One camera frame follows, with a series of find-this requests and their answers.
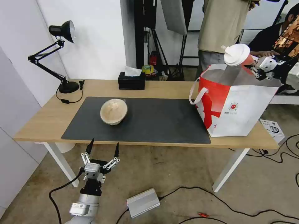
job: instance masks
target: gray pants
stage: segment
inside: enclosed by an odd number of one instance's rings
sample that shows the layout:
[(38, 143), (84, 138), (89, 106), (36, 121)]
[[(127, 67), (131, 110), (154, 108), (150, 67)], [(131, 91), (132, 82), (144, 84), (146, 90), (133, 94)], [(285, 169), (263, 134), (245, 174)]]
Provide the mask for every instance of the gray pants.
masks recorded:
[(225, 64), (224, 54), (212, 51), (198, 51), (199, 65), (197, 68), (195, 79), (197, 79), (200, 74), (206, 70), (211, 64)]

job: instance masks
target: lamp arm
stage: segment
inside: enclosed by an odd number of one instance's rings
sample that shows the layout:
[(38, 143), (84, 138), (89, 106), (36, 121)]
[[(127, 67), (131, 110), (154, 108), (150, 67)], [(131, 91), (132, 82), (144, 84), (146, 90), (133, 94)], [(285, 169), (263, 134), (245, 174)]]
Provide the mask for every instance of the lamp arm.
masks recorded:
[[(42, 52), (44, 52), (44, 51), (46, 51), (47, 49), (49, 49), (49, 48), (55, 46), (56, 44), (59, 45), (58, 48), (54, 49), (53, 51), (51, 51), (51, 52), (49, 52), (49, 53), (41, 54)], [(46, 47), (45, 49), (43, 49), (43, 50), (37, 52), (36, 54), (34, 54), (34, 55), (30, 55), (30, 56), (28, 57), (28, 60), (29, 60), (32, 64), (35, 64), (36, 66), (40, 67), (40, 68), (43, 69), (44, 71), (50, 73), (52, 76), (54, 76), (55, 78), (59, 79), (60, 81), (62, 81), (62, 82), (68, 82), (64, 76), (62, 76), (62, 75), (60, 75), (60, 74), (58, 74), (58, 73), (56, 73), (56, 72), (54, 72), (54, 71), (48, 69), (46, 66), (44, 66), (44, 65), (42, 65), (42, 64), (39, 63), (39, 60), (41, 60), (41, 59), (47, 57), (48, 55), (50, 55), (50, 54), (52, 54), (52, 53), (58, 51), (59, 49), (63, 48), (63, 46), (64, 46), (64, 41), (63, 41), (63, 40), (58, 40), (58, 41), (56, 41), (54, 44), (50, 45), (49, 47)]]

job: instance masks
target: robotic arm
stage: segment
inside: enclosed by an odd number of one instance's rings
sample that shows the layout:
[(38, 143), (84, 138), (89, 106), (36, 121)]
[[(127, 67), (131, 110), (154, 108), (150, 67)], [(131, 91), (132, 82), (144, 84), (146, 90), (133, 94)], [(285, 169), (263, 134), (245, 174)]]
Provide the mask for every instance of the robotic arm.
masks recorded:
[(81, 153), (84, 162), (85, 186), (80, 190), (79, 199), (72, 203), (69, 212), (74, 217), (66, 224), (95, 224), (94, 217), (99, 208), (101, 186), (105, 182), (105, 174), (109, 173), (120, 161), (119, 144), (117, 144), (114, 158), (110, 162), (90, 159), (89, 155), (93, 147), (93, 141), (87, 146), (85, 153)]
[(282, 84), (291, 85), (294, 89), (299, 89), (299, 62), (298, 57), (288, 61), (279, 59), (279, 55), (259, 58), (253, 66), (249, 68), (258, 80), (279, 79)]

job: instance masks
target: lamp base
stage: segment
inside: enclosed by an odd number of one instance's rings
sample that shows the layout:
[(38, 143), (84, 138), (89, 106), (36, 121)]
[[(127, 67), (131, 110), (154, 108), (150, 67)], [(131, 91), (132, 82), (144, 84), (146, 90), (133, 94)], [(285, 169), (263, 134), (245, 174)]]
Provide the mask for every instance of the lamp base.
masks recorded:
[(62, 82), (58, 87), (61, 93), (71, 93), (79, 89), (79, 84), (76, 82)]

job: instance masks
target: desk lamp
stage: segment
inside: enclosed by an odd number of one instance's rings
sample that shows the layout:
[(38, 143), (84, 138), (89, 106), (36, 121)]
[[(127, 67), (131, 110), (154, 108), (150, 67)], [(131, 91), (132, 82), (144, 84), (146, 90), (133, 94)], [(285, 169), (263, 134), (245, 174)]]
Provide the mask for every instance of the desk lamp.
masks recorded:
[[(48, 55), (58, 51), (61, 48), (63, 48), (64, 40), (62, 39), (62, 37), (64, 37), (69, 42), (74, 43), (74, 39), (75, 39), (74, 24), (71, 20), (69, 20), (69, 21), (66, 21), (64, 24), (62, 24), (61, 26), (49, 26), (49, 32), (50, 32), (50, 34), (52, 34), (53, 36), (56, 37), (57, 41), (54, 44), (50, 45), (49, 47), (46, 47), (45, 49), (37, 52), (36, 54), (29, 56), (28, 60), (31, 63), (37, 65), (38, 67), (40, 67), (41, 69), (43, 69), (46, 72), (50, 73), (52, 76), (54, 76), (55, 78), (57, 78), (61, 81), (61, 84), (58, 87), (59, 92), (61, 92), (61, 93), (75, 92), (77, 89), (79, 89), (79, 84), (78, 83), (70, 82), (70, 81), (66, 80), (65, 76), (62, 76), (62, 75), (48, 69), (46, 66), (39, 63), (39, 61), (41, 59), (43, 59), (43, 58), (47, 57)], [(49, 49), (49, 48), (51, 48), (55, 45), (58, 45), (59, 47), (52, 50), (51, 52), (43, 53), (44, 51), (46, 51), (47, 49)]]

